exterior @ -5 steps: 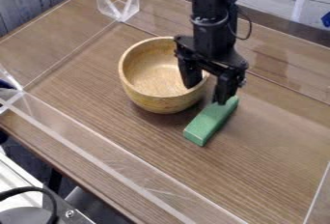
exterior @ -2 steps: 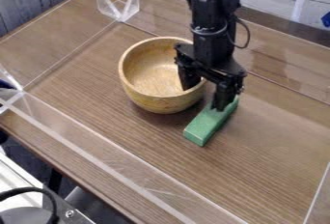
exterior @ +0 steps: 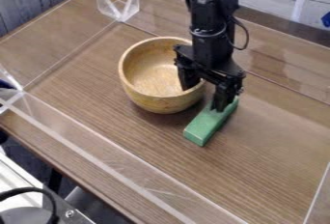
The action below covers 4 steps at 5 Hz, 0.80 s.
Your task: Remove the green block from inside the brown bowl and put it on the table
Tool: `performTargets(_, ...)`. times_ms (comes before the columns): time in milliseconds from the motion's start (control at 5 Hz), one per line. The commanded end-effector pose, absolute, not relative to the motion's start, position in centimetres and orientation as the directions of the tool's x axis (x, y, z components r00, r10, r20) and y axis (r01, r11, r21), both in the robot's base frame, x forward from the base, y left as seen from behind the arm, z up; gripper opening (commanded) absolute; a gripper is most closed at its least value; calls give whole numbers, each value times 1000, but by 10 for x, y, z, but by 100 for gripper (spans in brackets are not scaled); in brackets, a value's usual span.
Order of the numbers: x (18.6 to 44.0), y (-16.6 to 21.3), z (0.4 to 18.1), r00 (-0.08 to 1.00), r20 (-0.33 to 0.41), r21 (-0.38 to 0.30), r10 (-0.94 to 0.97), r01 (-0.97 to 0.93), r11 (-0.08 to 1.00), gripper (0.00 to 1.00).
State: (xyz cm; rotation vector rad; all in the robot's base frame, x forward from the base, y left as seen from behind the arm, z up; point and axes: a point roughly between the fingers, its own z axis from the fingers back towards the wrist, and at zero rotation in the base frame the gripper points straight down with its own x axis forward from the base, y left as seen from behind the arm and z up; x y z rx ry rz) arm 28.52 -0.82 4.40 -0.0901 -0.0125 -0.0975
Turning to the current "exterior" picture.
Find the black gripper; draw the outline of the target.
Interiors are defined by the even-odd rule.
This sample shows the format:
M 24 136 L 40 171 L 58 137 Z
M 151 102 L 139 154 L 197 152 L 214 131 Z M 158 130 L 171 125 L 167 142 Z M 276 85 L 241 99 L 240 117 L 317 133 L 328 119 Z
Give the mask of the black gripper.
M 222 112 L 242 91 L 246 73 L 234 60 L 236 33 L 193 32 L 193 44 L 174 46 L 182 90 L 194 88 L 203 80 L 216 86 L 212 108 Z

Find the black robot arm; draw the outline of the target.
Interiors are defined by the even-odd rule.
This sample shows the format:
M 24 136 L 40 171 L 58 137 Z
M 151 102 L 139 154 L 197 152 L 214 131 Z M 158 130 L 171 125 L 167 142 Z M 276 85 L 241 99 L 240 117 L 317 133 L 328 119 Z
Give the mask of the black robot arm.
M 185 0 L 191 14 L 193 44 L 174 47 L 178 77 L 183 90 L 194 88 L 201 80 L 216 86 L 212 108 L 222 112 L 242 91 L 245 70 L 234 60 L 236 27 L 246 27 L 234 13 L 238 0 Z

